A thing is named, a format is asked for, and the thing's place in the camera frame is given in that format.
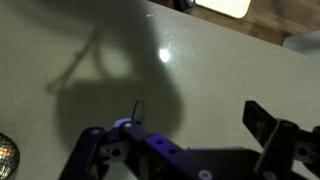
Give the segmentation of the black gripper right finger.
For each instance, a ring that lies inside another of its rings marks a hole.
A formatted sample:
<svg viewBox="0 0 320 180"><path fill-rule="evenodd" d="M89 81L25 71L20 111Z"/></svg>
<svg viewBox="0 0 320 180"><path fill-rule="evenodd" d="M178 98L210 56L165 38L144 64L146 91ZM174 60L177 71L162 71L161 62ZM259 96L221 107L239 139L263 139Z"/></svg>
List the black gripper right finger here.
<svg viewBox="0 0 320 180"><path fill-rule="evenodd" d="M277 125L277 120L255 101L245 102L242 122L261 146Z"/></svg>

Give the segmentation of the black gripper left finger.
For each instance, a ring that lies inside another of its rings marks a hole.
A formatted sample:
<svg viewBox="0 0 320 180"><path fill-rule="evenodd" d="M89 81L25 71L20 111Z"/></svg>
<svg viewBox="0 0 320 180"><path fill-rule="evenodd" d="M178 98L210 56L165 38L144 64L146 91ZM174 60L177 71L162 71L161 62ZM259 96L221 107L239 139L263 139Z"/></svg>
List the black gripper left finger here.
<svg viewBox="0 0 320 180"><path fill-rule="evenodd" d="M145 119L145 106L143 101L136 101L131 116L131 120L141 125Z"/></svg>

